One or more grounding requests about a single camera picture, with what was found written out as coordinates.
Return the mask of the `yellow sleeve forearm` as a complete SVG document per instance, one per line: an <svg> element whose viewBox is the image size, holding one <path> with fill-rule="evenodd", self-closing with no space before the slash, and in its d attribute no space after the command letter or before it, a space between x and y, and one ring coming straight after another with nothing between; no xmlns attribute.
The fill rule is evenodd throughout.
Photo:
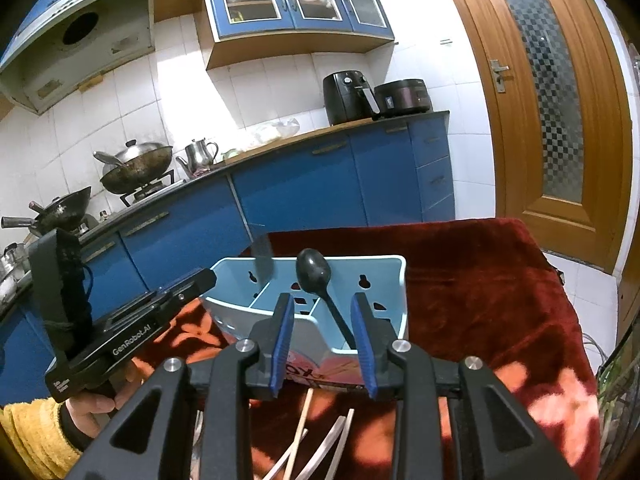
<svg viewBox="0 0 640 480"><path fill-rule="evenodd" d="M64 479L91 442L51 398L2 406L1 478Z"/></svg>

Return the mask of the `person's left hand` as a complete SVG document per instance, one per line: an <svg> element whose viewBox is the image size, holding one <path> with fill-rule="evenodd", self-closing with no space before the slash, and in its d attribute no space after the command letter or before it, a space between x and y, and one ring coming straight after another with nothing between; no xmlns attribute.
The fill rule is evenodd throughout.
<svg viewBox="0 0 640 480"><path fill-rule="evenodd" d="M129 362L124 369L124 381L112 396L83 391L61 405L62 433L78 451L84 452L101 432L98 416L120 410L142 385L143 375L134 362Z"/></svg>

